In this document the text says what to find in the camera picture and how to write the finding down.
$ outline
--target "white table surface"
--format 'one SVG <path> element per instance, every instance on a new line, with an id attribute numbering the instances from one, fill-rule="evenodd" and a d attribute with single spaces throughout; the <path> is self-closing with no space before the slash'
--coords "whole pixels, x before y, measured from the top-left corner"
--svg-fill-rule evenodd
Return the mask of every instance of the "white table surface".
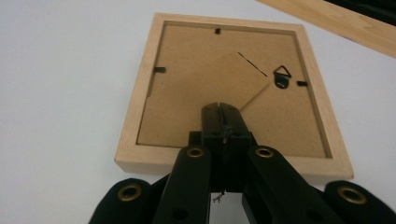
<path id="1" fill-rule="evenodd" d="M 396 59 L 259 2 L 0 2 L 0 223 L 87 223 L 126 174 L 113 161 L 155 12 L 300 23 L 355 170 L 396 210 Z M 210 223 L 248 223 L 240 195 Z"/>

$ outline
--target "brass grommet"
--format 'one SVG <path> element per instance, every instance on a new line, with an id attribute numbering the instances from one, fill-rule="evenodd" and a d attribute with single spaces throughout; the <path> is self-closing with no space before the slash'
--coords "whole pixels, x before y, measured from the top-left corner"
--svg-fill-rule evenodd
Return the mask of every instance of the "brass grommet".
<path id="1" fill-rule="evenodd" d="M 258 148 L 256 149 L 256 154 L 263 158 L 271 158 L 274 156 L 274 152 L 267 148 Z"/>
<path id="2" fill-rule="evenodd" d="M 130 184 L 122 187 L 117 196 L 123 202 L 130 202 L 142 194 L 142 188 L 137 184 Z"/>
<path id="3" fill-rule="evenodd" d="M 193 147 L 193 148 L 190 148 L 189 150 L 187 150 L 187 155 L 189 157 L 193 157 L 193 158 L 202 157 L 202 156 L 204 156 L 204 154 L 205 154 L 204 151 L 198 147 Z"/>
<path id="4" fill-rule="evenodd" d="M 351 187 L 340 187 L 337 189 L 338 194 L 350 203 L 365 204 L 367 198 L 362 193 Z"/>

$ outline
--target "wooden picture frame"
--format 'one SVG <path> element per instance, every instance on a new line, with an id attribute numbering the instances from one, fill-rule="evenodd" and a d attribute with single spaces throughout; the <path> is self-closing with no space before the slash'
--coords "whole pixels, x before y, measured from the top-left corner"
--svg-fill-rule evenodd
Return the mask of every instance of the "wooden picture frame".
<path id="1" fill-rule="evenodd" d="M 257 97 L 257 95 L 262 95 L 263 97 L 266 97 L 273 94 L 271 96 L 271 98 L 273 99 L 273 96 L 278 96 L 279 94 L 283 96 L 284 94 L 286 95 L 286 92 L 289 92 L 288 94 L 290 96 L 288 97 L 295 98 L 288 98 L 290 99 L 290 102 L 286 102 L 288 107 L 285 107 L 284 103 L 276 103 L 275 101 L 273 101 L 273 103 L 268 106 L 268 100 L 265 100 L 266 105 L 263 105 L 261 103 L 262 101 L 256 102 L 255 100 L 256 103 L 253 104 L 253 107 L 255 108 L 245 109 L 243 105 L 244 110 L 243 112 L 241 111 L 241 113 L 244 116 L 244 120 L 246 121 L 249 129 L 253 129 L 251 130 L 253 134 L 269 134 L 271 137 L 263 141 L 264 143 L 269 143 L 270 147 L 274 147 L 274 145 L 277 144 L 279 144 L 278 147 L 284 148 L 288 146 L 295 146 L 298 150 L 296 149 L 295 151 L 291 152 L 287 151 L 286 149 L 285 152 L 282 152 L 282 150 L 279 150 L 276 147 L 274 148 L 281 151 L 282 154 L 285 155 L 286 159 L 290 162 L 290 164 L 308 182 L 312 184 L 324 183 L 334 179 L 351 178 L 353 176 L 353 170 L 347 155 L 347 150 L 344 145 L 340 130 L 338 128 L 336 118 L 334 116 L 334 113 L 332 112 L 331 102 L 320 76 L 320 72 L 317 67 L 313 51 L 310 47 L 308 37 L 306 36 L 304 27 L 302 25 L 266 21 L 245 21 L 236 19 L 185 16 L 163 13 L 157 13 L 153 19 L 146 49 L 134 84 L 134 91 L 131 97 L 131 101 L 129 103 L 125 122 L 120 135 L 120 142 L 115 156 L 115 162 L 117 163 L 117 165 L 119 165 L 125 172 L 131 173 L 164 175 L 171 171 L 177 153 L 181 146 L 168 146 L 166 144 L 157 144 L 154 142 L 157 141 L 156 137 L 158 137 L 158 135 L 160 136 L 161 140 L 162 133 L 166 133 L 166 131 L 161 130 L 161 127 L 155 127 L 161 126 L 160 123 L 162 122 L 162 120 L 167 120 L 167 117 L 158 117 L 159 113 L 157 112 L 161 111 L 161 114 L 169 113 L 169 111 L 167 111 L 169 110 L 169 108 L 166 108 L 166 106 L 171 103 L 166 102 L 167 98 L 163 97 L 166 94 L 163 92 L 166 92 L 166 90 L 171 91 L 173 89 L 170 88 L 172 87 L 171 84 L 168 85 L 167 89 L 163 88 L 158 84 L 158 80 L 161 80 L 161 84 L 163 84 L 163 82 L 169 79 L 159 78 L 171 78 L 171 75 L 180 75 L 181 72 L 178 72 L 179 70 L 177 69 L 185 69 L 180 71 L 190 71 L 190 67 L 184 68 L 183 66 L 190 66 L 189 64 L 192 63 L 181 62 L 183 61 L 183 58 L 188 58 L 190 56 L 180 56 L 180 54 L 189 54 L 189 52 L 191 52 L 191 49 L 189 49 L 191 46 L 187 46 L 189 48 L 185 46 L 185 48 L 183 47 L 184 49 L 179 49 L 177 46 L 183 45 L 182 43 L 184 42 L 180 42 L 178 36 L 181 36 L 181 38 L 189 39 L 192 39 L 195 36 L 200 36 L 197 37 L 199 38 L 198 40 L 192 40 L 191 42 L 189 41 L 188 44 L 191 44 L 192 46 L 195 46 L 197 44 L 206 46 L 208 44 L 208 38 L 224 38 L 224 40 L 221 39 L 221 41 L 227 41 L 227 36 L 231 35 L 236 36 L 234 38 L 239 38 L 238 36 L 242 36 L 241 38 L 245 38 L 245 40 L 241 39 L 240 41 L 238 40 L 239 42 L 235 42 L 241 43 L 240 45 L 233 45 L 227 42 L 221 42 L 226 43 L 226 49 L 229 49 L 230 46 L 237 46 L 236 48 L 239 48 L 238 46 L 243 46 L 243 43 L 249 43 L 248 41 L 251 42 L 249 38 L 257 39 L 257 41 L 261 41 L 263 39 L 263 42 L 265 42 L 264 44 L 266 45 L 262 47 L 262 49 L 265 50 L 256 51 L 265 51 L 264 53 L 266 53 L 266 55 L 271 55 L 270 57 L 267 57 L 267 60 L 261 60 L 261 62 L 266 63 L 266 66 L 270 62 L 273 62 L 271 66 L 264 66 L 264 69 L 262 70 L 260 70 L 260 66 L 263 66 L 264 63 L 260 63 L 260 66 L 255 65 L 255 69 L 260 70 L 260 72 L 266 70 L 265 75 L 268 79 L 265 79 L 266 86 L 262 87 L 262 90 L 266 90 L 268 93 L 261 94 L 260 92 L 262 92 L 262 90 L 259 90 L 258 93 L 255 93 L 255 91 L 252 91 L 252 89 L 254 89 L 255 87 L 252 87 L 251 85 L 240 87 L 241 85 L 235 86 L 236 84 L 232 83 L 230 84 L 233 85 L 232 87 L 242 88 L 241 91 L 243 92 L 252 91 L 251 93 L 246 94 L 253 94 L 254 97 Z M 206 50 L 215 49 L 218 45 L 219 43 L 216 42 L 212 47 Z M 250 55 L 248 56 L 252 57 L 248 59 L 245 58 L 245 56 L 242 55 L 242 53 L 239 51 L 239 56 L 235 56 L 235 54 L 227 54 L 224 60 L 219 59 L 219 57 L 216 59 L 217 61 L 214 59 L 215 63 L 207 63 L 210 62 L 210 60 L 208 59 L 210 59 L 211 57 L 217 57 L 217 55 L 213 56 L 213 53 L 210 54 L 210 56 L 202 57 L 207 64 L 207 66 L 205 66 L 206 71 L 207 69 L 211 68 L 214 68 L 215 70 L 218 69 L 216 68 L 216 66 L 212 65 L 228 62 L 227 60 L 244 59 L 250 64 L 255 63 L 254 60 L 257 55 L 254 56 L 254 49 L 251 48 L 249 44 L 246 45 L 247 47 L 241 47 L 241 49 L 250 53 Z M 194 55 L 200 55 L 200 52 L 194 52 Z M 273 85 L 274 81 L 272 78 L 272 71 L 273 69 L 275 69 L 275 65 L 280 62 L 285 62 L 285 64 L 287 64 L 287 67 L 291 68 L 290 70 L 293 74 L 293 78 L 291 79 L 292 82 L 290 83 L 290 87 L 287 90 L 277 89 L 275 85 Z M 227 69 L 228 67 L 233 67 L 234 63 L 225 64 L 224 66 L 225 69 Z M 165 77 L 160 77 L 156 75 L 157 72 L 164 72 L 167 68 L 169 68 L 169 73 L 166 71 Z M 232 71 L 235 71 L 235 69 L 237 70 L 239 68 L 233 67 L 233 70 L 230 70 L 229 72 L 231 73 Z M 303 83 L 303 85 L 296 85 L 296 81 L 299 81 L 300 84 Z M 148 99 L 154 98 L 152 96 L 154 95 L 153 89 L 155 89 L 155 92 L 157 92 L 154 92 L 155 94 L 158 94 L 159 97 L 163 97 L 158 101 L 159 103 L 156 104 L 164 105 L 159 105 L 158 107 L 163 108 L 163 110 L 153 109 L 153 111 L 156 112 L 154 114 L 156 114 L 155 116 L 157 117 L 154 117 L 156 119 L 149 119 L 149 121 L 151 122 L 148 122 L 147 119 L 145 120 L 145 116 L 147 116 L 149 113 L 148 108 L 150 101 Z M 285 102 L 285 100 L 282 99 L 283 98 L 280 97 L 276 101 Z M 263 128 L 263 124 L 255 125 L 256 123 L 259 123 L 256 122 L 255 119 L 265 120 L 263 118 L 266 117 L 265 113 L 260 113 L 259 116 L 258 113 L 254 113 L 254 111 L 258 108 L 264 108 L 264 110 L 267 111 L 268 116 L 272 116 L 271 118 L 267 119 L 267 121 L 265 121 L 267 123 L 264 123 L 264 126 L 270 127 L 267 128 L 270 129 L 269 131 Z M 170 111 L 170 114 L 175 113 L 179 113 L 179 111 Z M 281 118 L 286 119 L 286 123 L 282 123 L 283 119 L 281 121 L 277 121 L 278 123 L 271 123 L 274 119 L 276 119 L 276 116 L 280 116 Z M 283 127 L 283 129 L 279 128 L 278 131 L 271 133 L 272 130 L 278 129 L 278 126 Z M 142 130 L 147 129 L 147 127 L 149 132 L 143 133 L 144 131 Z M 284 136 L 282 136 L 282 134 L 279 134 L 279 132 L 284 132 L 284 134 L 288 138 L 284 138 Z M 315 145 L 314 143 L 317 140 L 319 143 L 321 143 L 320 147 L 318 147 L 318 144 Z M 314 150 L 309 149 L 311 147 L 320 148 L 320 155 L 317 152 L 314 152 Z M 306 148 L 308 148 L 307 151 L 301 153 L 299 152 L 299 150 L 304 151 Z"/>

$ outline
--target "wooden board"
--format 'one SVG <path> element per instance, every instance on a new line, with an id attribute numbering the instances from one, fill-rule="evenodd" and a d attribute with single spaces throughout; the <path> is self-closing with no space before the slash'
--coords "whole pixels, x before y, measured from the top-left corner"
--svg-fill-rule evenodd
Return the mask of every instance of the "wooden board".
<path id="1" fill-rule="evenodd" d="M 396 58 L 396 27 L 322 0 L 258 0 Z"/>
<path id="2" fill-rule="evenodd" d="M 275 84 L 280 65 L 291 73 L 286 89 Z M 201 130 L 201 108 L 214 102 L 239 108 L 258 143 L 308 180 L 352 177 L 302 25 L 172 14 L 152 23 L 116 163 L 127 172 L 169 172 L 189 132 Z"/>

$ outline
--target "frame backing board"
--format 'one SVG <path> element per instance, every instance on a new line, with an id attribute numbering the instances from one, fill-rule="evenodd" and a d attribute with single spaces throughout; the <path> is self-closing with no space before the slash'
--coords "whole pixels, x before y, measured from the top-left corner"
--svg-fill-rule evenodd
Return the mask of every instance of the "frame backing board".
<path id="1" fill-rule="evenodd" d="M 291 74 L 286 89 L 275 85 L 280 65 Z M 307 180 L 353 176 L 302 25 L 174 14 L 154 17 L 116 163 L 170 172 L 189 132 L 201 130 L 201 108 L 214 102 L 238 107 L 258 143 Z"/>

